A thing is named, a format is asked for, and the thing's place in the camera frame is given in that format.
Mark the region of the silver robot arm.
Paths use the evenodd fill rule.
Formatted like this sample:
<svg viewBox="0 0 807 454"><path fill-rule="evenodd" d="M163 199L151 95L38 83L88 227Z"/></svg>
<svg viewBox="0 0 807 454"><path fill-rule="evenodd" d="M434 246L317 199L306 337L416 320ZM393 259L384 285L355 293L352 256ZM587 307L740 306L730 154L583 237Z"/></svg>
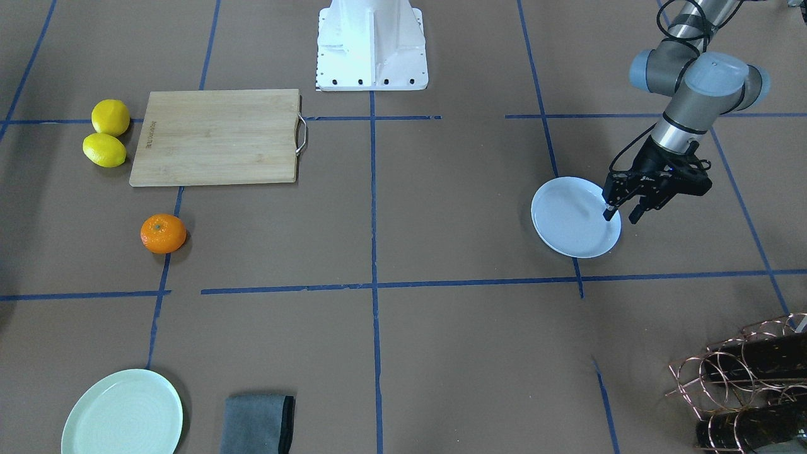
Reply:
<svg viewBox="0 0 807 454"><path fill-rule="evenodd" d="M670 98L654 125L634 139L639 144L626 170L610 164L603 186L603 218L611 221L620 206L636 198L629 221L662 209L676 195L702 196L712 189L710 163L697 157L704 136L721 115L759 104L769 94L770 76L753 64L709 50L741 1L686 1L668 25L664 6L655 21L663 39L644 50L629 68L640 90Z"/></svg>

